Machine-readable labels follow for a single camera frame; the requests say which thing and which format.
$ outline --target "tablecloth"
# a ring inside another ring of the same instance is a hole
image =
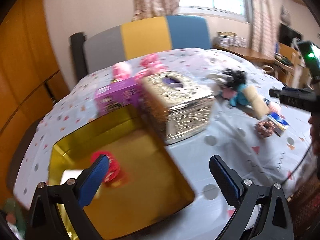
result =
[[[247,84],[272,101],[270,88],[283,84],[250,62],[220,50],[176,49],[158,53],[163,64],[201,85],[214,87],[208,78],[225,68],[247,72]],[[128,60],[133,73],[141,70],[141,58]],[[93,95],[97,88],[112,80],[111,68],[84,77],[71,93],[54,105],[37,127],[37,132],[24,156],[14,187],[15,197],[26,207],[31,205],[37,184],[48,180],[53,144],[97,117]],[[311,143],[308,118],[310,113],[282,105],[281,114],[290,124],[282,137],[257,137],[257,119],[245,114],[228,101],[216,100],[207,129],[189,139],[167,146],[167,150],[196,193],[195,201],[173,217],[143,230],[132,237],[139,239],[214,239],[234,212],[228,206],[212,177],[208,163],[219,154],[242,178],[270,186],[289,177],[283,185],[286,196],[311,173],[314,157],[308,154],[297,172],[291,172],[301,161]],[[251,224],[257,215],[252,216]]]

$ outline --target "black wire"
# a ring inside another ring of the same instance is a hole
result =
[[[309,145],[309,148],[307,149],[307,151],[306,151],[306,153],[304,154],[303,158],[302,158],[301,161],[299,162],[298,166],[294,168],[294,170],[291,172],[291,174],[281,183],[281,185],[283,185],[284,183],[286,183],[287,180],[297,171],[297,169],[300,167],[300,165],[302,164],[302,162],[304,161],[304,159],[307,157],[310,148],[311,148],[311,144]]]

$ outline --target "blue gripper pad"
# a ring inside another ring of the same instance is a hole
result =
[[[209,168],[228,204],[238,207],[244,190],[241,177],[235,170],[230,169],[218,155],[211,157]]]
[[[88,206],[96,194],[109,168],[109,159],[100,155],[96,161],[81,172],[77,178],[75,191],[81,208]]]

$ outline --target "screw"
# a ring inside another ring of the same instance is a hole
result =
[[[68,179],[68,180],[67,180],[67,184],[68,184],[68,185],[73,185],[75,182],[76,182],[75,179]]]
[[[277,188],[277,189],[281,189],[281,185],[279,184],[279,183],[275,183],[275,188]]]
[[[245,179],[243,182],[244,182],[244,184],[246,184],[247,186],[251,186],[251,185],[252,185],[252,181],[249,180],[249,179]]]
[[[38,184],[38,188],[43,188],[43,187],[44,187],[44,185],[45,185],[45,183],[44,183],[44,182],[40,182],[40,183]]]

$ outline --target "gold box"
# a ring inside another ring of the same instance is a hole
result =
[[[97,150],[110,151],[121,169],[116,178],[101,184],[84,208],[103,239],[141,230],[193,202],[195,194],[162,140],[132,105],[95,119],[55,143],[49,185],[60,184],[65,170],[88,168]],[[63,205],[59,210],[70,238],[78,239]]]
[[[164,82],[176,80],[175,88]],[[215,97],[206,86],[200,86],[176,71],[167,71],[142,79],[142,109],[166,144],[189,138],[205,129]]]

